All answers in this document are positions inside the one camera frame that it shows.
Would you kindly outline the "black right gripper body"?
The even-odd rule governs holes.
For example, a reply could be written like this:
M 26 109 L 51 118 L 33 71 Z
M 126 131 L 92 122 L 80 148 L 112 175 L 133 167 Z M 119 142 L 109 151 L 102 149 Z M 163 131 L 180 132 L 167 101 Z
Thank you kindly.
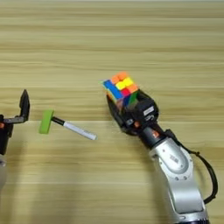
M 122 131 L 128 135 L 139 137 L 149 149 L 165 139 L 165 134 L 155 116 L 146 116 L 142 119 L 126 116 L 123 118 Z

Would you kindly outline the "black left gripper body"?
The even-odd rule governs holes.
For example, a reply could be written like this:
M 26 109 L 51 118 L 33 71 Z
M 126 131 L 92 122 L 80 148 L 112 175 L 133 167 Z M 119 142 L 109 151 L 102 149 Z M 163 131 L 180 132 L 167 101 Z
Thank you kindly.
M 0 155 L 6 153 L 9 138 L 12 136 L 13 126 L 24 121 L 25 119 L 22 116 L 4 118 L 3 115 L 0 115 Z

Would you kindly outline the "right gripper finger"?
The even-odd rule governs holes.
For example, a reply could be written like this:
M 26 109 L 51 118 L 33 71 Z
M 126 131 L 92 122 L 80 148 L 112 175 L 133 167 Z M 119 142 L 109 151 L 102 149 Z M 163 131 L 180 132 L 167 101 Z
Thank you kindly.
M 137 95 L 136 95 L 136 99 L 141 102 L 141 101 L 151 101 L 151 98 L 141 89 L 138 90 Z
M 117 106 L 113 103 L 113 101 L 109 97 L 107 97 L 107 103 L 108 103 L 108 108 L 109 108 L 110 114 L 113 116 L 113 118 L 117 122 L 121 131 L 123 133 L 128 133 L 128 128 L 127 128 L 126 122 L 123 119 L 123 117 L 119 114 L 119 110 L 118 110 Z

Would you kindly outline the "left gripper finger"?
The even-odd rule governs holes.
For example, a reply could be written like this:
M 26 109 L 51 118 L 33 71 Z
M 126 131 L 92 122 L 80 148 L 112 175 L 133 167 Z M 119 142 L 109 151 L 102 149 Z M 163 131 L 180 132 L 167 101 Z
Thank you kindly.
M 30 114 L 30 100 L 26 89 L 21 95 L 19 107 L 21 109 L 19 119 L 21 123 L 24 123 L 29 119 Z

